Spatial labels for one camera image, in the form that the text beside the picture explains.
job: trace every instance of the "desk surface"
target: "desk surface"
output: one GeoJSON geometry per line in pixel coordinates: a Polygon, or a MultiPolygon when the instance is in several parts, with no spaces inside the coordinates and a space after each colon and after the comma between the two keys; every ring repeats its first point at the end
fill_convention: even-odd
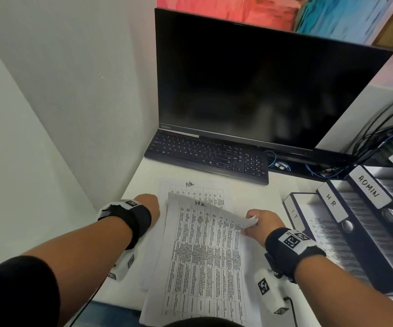
{"type": "MultiPolygon", "coordinates": [[[[168,177],[228,182],[236,214],[244,216],[249,209],[253,208],[271,210],[277,213],[288,227],[290,222],[283,208],[282,200],[291,192],[315,192],[322,183],[320,181],[270,172],[269,185],[263,186],[143,158],[123,198],[134,198],[142,193],[157,195],[161,179],[168,177]]],[[[139,290],[139,271],[145,252],[148,249],[148,236],[149,232],[138,243],[138,257],[134,261],[132,268],[129,269],[126,277],[121,282],[107,278],[94,297],[95,301],[142,310],[146,292],[139,290]]],[[[308,326],[319,326],[301,291],[297,287],[292,287],[289,291],[292,292],[291,297],[295,303],[297,318],[301,319],[300,317],[302,317],[306,319],[308,321],[306,325],[308,326]]]]}

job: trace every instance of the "person's right hand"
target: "person's right hand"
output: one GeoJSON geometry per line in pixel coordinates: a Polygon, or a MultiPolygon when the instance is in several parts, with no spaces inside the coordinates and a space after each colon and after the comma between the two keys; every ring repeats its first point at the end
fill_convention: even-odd
{"type": "Polygon", "coordinates": [[[265,247],[266,238],[272,231],[281,227],[286,227],[280,217],[272,211],[257,209],[249,210],[246,218],[254,216],[259,219],[257,224],[245,228],[242,233],[256,240],[262,247],[265,247]]]}
{"type": "Polygon", "coordinates": [[[152,228],[160,217],[159,200],[157,199],[157,196],[152,194],[141,194],[136,196],[134,200],[138,201],[150,211],[151,226],[149,228],[152,228]]]}

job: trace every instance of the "stack of papers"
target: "stack of papers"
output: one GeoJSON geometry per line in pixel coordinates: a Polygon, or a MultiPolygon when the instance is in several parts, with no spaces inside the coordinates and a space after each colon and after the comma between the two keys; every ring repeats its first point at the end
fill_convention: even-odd
{"type": "Polygon", "coordinates": [[[143,264],[153,269],[142,269],[147,283],[141,287],[147,286],[148,293],[140,323],[160,327],[192,317],[221,317],[261,327],[252,240],[241,235],[257,220],[232,213],[228,184],[177,182],[165,180],[160,187],[160,227],[153,229],[152,252],[143,264]]]}

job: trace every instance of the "black keyboard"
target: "black keyboard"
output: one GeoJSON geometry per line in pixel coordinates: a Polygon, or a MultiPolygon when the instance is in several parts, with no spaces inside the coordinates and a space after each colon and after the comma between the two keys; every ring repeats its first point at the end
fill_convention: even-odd
{"type": "Polygon", "coordinates": [[[267,185],[268,159],[256,147],[157,130],[144,155],[160,162],[267,185]]]}

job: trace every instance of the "black wrist strap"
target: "black wrist strap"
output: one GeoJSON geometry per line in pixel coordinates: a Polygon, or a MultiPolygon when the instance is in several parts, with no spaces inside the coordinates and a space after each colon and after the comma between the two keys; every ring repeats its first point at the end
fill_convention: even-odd
{"type": "Polygon", "coordinates": [[[269,234],[265,247],[265,257],[276,276],[286,275],[292,282],[295,282],[295,270],[304,258],[314,255],[326,257],[314,240],[289,228],[279,228],[269,234]]]}
{"type": "Polygon", "coordinates": [[[108,207],[103,208],[98,220],[110,216],[122,219],[133,232],[132,240],[126,250],[133,249],[139,238],[148,231],[151,225],[151,213],[146,207],[134,201],[116,202],[116,204],[111,203],[108,207]]]}

